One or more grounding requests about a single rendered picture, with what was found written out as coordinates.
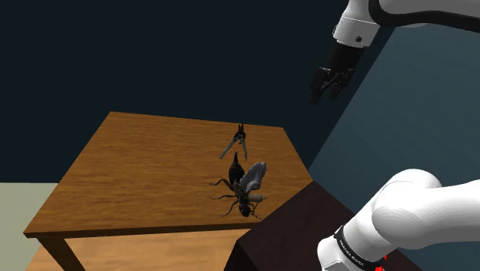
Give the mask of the brown wooden table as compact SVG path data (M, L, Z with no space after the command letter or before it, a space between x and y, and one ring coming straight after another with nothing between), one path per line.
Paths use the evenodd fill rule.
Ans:
M235 240L311 182L285 131L111 112L26 227L27 271L222 271ZM265 162L255 217L232 206L233 159Z

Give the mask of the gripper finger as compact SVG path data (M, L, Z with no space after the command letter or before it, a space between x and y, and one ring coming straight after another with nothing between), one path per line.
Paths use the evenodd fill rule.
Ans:
M345 72L338 73L332 80L332 91L329 94L330 99L337 99L340 92L350 83L354 70L347 70Z
M316 105L324 92L325 88L329 86L331 81L331 70L323 67L318 67L312 83L310 103Z

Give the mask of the grey black pliers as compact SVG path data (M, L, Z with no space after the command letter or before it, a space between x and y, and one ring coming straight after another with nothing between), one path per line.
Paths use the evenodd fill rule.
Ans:
M244 129L244 124L242 123L238 125L238 131L234 134L233 138L231 139L229 144L225 147L225 149L223 150L219 158L223 159L225 154L230 150L230 148L233 147L233 145L238 142L243 148L245 159L248 159L248 150L246 147L245 140L246 140L246 133Z

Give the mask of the dark robot stand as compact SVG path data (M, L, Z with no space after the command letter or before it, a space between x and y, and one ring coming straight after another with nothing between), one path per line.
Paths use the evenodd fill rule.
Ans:
M311 182L237 239L224 271L322 271L318 243L353 216Z

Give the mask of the black insect figure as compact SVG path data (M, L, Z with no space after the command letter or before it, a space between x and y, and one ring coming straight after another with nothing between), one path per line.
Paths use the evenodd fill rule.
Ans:
M265 162L255 163L246 172L239 163L238 153L236 152L228 170L228 179L220 179L217 182L210 183L210 186L217 186L220 183L224 183L227 188L232 191L232 194L225 194L216 198L212 197L212 200L235 198L235 201L231 204L225 216L232 211L235 205L238 205L238 210L242 216L253 216L256 219L260 219L260 217L255 214L255 211L258 204L266 200L267 197L264 197L262 194L253 193L253 191L261 188L262 180L266 172L267 164Z

